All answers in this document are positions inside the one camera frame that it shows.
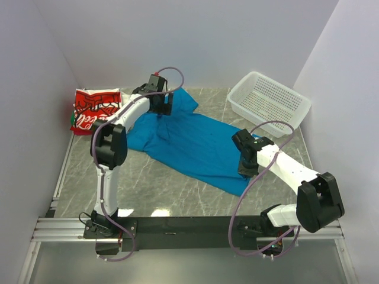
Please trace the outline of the blue t shirt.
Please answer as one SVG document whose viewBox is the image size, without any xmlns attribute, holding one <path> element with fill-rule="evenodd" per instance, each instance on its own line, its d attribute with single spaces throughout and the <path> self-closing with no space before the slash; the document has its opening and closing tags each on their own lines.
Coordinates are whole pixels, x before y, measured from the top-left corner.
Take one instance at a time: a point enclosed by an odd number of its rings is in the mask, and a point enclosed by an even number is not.
<svg viewBox="0 0 379 284">
<path fill-rule="evenodd" d="M 170 115 L 143 114 L 127 134 L 128 147 L 174 170 L 241 196 L 249 180 L 238 174 L 240 151 L 232 141 L 239 129 L 198 114 L 184 89 L 174 93 Z"/>
</svg>

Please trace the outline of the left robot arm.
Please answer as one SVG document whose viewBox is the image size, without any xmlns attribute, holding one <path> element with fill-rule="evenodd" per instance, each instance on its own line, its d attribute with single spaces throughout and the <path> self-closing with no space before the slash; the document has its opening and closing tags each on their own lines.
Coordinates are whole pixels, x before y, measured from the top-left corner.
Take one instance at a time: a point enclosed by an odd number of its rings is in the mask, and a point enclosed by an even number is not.
<svg viewBox="0 0 379 284">
<path fill-rule="evenodd" d="M 97 171 L 97 200 L 91 212 L 92 225 L 106 238 L 118 232 L 117 188 L 120 166 L 127 157 L 127 132 L 145 113 L 171 113 L 173 93 L 158 72 L 136 88 L 123 106 L 106 120 L 93 125 L 90 154 Z"/>
</svg>

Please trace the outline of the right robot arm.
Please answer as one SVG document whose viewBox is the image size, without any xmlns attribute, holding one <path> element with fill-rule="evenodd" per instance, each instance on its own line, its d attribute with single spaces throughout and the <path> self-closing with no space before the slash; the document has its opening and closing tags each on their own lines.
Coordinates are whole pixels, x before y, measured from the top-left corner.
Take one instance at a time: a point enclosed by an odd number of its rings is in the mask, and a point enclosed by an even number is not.
<svg viewBox="0 0 379 284">
<path fill-rule="evenodd" d="M 259 226 L 263 234 L 273 236 L 281 227 L 292 226 L 315 233 L 345 215 L 338 183 L 331 173 L 321 174 L 303 166 L 269 138 L 255 138 L 246 129 L 234 134 L 232 141 L 240 151 L 240 175 L 257 177 L 258 167 L 264 167 L 297 196 L 294 204 L 273 205 L 261 212 Z"/>
</svg>

